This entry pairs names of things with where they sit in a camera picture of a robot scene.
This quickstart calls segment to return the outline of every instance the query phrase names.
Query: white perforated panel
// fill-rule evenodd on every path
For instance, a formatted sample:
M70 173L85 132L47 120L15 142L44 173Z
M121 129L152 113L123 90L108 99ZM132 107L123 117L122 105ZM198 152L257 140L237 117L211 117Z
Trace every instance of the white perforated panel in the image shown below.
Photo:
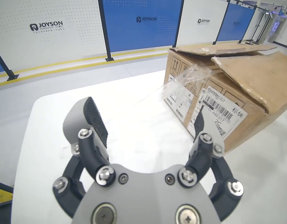
M0 0L0 55L12 70L105 52L98 0Z
M226 1L184 0L177 45L215 41L226 8Z

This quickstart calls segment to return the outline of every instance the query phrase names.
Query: cardboard box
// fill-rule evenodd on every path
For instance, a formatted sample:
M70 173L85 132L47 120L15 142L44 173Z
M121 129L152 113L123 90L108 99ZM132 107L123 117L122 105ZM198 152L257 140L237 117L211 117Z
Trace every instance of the cardboard box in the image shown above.
M210 69L211 75L181 85L166 103L193 137L195 118L205 105L229 152L287 109L287 56L259 51L272 48L226 43L170 49L164 83L193 65Z

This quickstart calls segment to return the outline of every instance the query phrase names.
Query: screw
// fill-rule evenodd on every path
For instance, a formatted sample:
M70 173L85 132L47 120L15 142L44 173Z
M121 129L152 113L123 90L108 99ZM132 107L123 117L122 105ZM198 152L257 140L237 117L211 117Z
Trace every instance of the screw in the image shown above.
M213 141L212 136L211 136L210 134L208 134L208 133L203 133L203 134L201 134L201 135L200 135L200 139L201 139L203 142L207 143L207 144L211 144L212 141Z
M214 151L218 154L222 153L222 147L220 145L214 145Z
M74 151L77 152L77 153L79 152L79 144L76 144L76 146L74 148Z
M117 212L114 206L109 203L103 203L93 211L93 224L115 224L116 221Z
M211 141L212 137L209 134L204 134L203 139L206 141Z
M63 188L64 186L64 182L62 179L60 179L56 184L55 184L55 188L56 190L60 190L61 188Z
M119 176L119 183L122 185L126 184L128 182L128 180L129 180L129 177L127 174L121 174Z
M181 224L196 224L197 223L196 215L190 209L182 210L179 217L180 217Z
M82 136L82 137L85 137L89 134L89 130L88 129L81 129L79 134Z
M244 192L243 186L239 181L233 183L228 182L227 186L230 190L230 193L232 193L235 196L241 196Z
M174 176L172 175L172 174L167 174L166 176L165 176L165 182L168 184L168 185L173 185L174 184L174 182L175 182L175 178L174 178Z
M239 186L239 184L238 184L237 182L232 183L231 188L232 188L232 190L233 190L234 192L238 192L238 191L241 190L241 189L240 189L240 186Z
M197 210L191 205L182 205L176 213L177 224L200 224Z
M193 181L193 176L194 176L194 174L189 170L186 170L183 173L183 179L186 180L187 182Z
M62 193L68 186L68 179L66 177L60 177L58 178L54 184L53 187L58 190L58 193Z
M99 175L100 179L103 179L103 180L109 179L109 176L110 176L110 172L108 169L103 169Z

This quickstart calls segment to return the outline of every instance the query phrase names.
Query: floor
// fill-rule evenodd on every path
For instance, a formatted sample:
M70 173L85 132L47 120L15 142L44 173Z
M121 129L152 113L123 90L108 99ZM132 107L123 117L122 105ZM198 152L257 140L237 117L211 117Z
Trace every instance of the floor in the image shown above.
M287 54L287 48L279 47L279 50ZM0 86L0 181L14 184L21 143L33 103L38 98L164 70L166 61L166 57L154 57L113 63ZM236 214L226 223L287 223L287 112L264 132L266 139L256 135L240 146L240 150L226 155L236 177L248 179L247 188L251 189L245 192ZM278 133L283 134L283 139L273 137Z
M167 58L149 58L95 67L65 75L44 76L0 87L0 182L13 185L21 143L33 103L42 96L107 81L156 72L166 68Z

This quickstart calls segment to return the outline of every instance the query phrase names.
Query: white table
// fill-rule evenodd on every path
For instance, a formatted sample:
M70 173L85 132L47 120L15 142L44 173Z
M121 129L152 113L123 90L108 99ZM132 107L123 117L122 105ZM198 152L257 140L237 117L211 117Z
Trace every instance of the white table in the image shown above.
M106 124L111 163L141 173L184 164L192 138L156 91L163 84L164 73L120 79L38 99L32 108L18 163L12 224L71 223L54 198L52 184L71 157L62 132L64 118L76 101L87 96L93 97ZM150 93L153 94L136 104ZM243 199L226 221L287 223L287 203L283 202L287 201L287 112L226 155L226 160L234 177L244 185ZM86 190L93 182L85 171L81 181ZM213 182L212 172L202 180L208 193Z

